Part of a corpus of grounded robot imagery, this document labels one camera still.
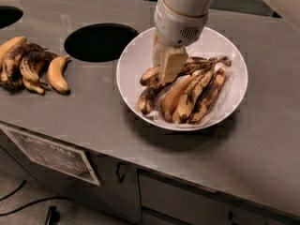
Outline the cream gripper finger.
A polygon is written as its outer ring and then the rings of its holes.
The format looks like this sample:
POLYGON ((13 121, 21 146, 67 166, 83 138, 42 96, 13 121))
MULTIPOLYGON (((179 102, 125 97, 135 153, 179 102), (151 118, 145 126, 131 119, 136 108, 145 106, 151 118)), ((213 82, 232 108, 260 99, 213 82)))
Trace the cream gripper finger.
POLYGON ((188 60, 188 53, 185 46, 164 46, 159 51, 159 59, 159 81, 161 83, 171 83, 188 60))
POLYGON ((158 34, 154 33, 153 53, 152 53, 152 61, 154 66, 157 65, 162 66, 164 64, 166 50, 167 50, 167 46, 160 41, 158 34))

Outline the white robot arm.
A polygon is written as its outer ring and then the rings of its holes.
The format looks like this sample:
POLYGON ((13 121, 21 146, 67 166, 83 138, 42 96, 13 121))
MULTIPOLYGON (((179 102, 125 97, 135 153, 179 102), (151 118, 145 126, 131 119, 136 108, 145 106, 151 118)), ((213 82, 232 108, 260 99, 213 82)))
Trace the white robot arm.
POLYGON ((183 67, 186 46, 200 38, 210 8, 248 13, 272 10, 300 28, 300 0, 157 0, 153 62, 160 65, 161 82, 172 82, 183 67))

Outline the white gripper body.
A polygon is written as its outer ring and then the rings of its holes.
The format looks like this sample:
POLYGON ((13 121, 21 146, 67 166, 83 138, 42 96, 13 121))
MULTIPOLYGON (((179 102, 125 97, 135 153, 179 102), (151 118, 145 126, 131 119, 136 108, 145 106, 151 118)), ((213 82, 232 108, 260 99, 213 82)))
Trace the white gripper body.
POLYGON ((168 46, 188 46, 199 39, 208 20, 203 0, 157 0, 154 13, 159 40, 168 46))

